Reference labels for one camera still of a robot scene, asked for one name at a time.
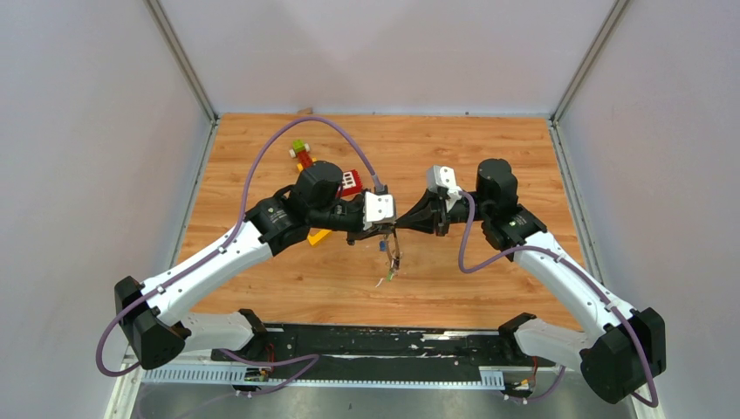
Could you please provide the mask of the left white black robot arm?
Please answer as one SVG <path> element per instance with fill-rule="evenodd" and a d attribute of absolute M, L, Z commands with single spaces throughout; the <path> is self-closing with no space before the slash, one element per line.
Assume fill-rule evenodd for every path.
<path fill-rule="evenodd" d="M 344 231 L 350 242 L 387 232 L 396 218 L 387 187 L 340 195 L 342 170 L 318 161 L 297 180 L 247 210 L 225 235 L 193 257 L 142 282 L 113 288 L 115 322 L 138 364 L 156 369 L 193 350 L 229 349 L 260 359 L 267 337 L 243 313 L 197 317 L 191 308 L 236 275 L 308 238 L 312 229 Z"/>

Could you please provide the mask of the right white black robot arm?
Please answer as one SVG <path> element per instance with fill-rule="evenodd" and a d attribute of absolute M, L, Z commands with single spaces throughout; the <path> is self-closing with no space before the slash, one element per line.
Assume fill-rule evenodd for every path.
<path fill-rule="evenodd" d="M 580 266 L 545 224 L 518 201 L 518 180 L 503 159 L 482 161 L 472 192 L 460 187 L 455 172 L 434 166 L 420 201 L 395 223 L 400 229 L 437 236 L 453 223 L 465 228 L 458 251 L 464 273 L 482 270 L 504 258 L 543 284 L 580 326 L 554 326 L 522 313 L 498 328 L 498 352 L 510 364 L 544 358 L 578 370 L 603 401 L 615 404 L 633 396 L 656 408 L 655 378 L 666 362 L 666 324 L 653 308 L 639 310 L 616 296 Z"/>

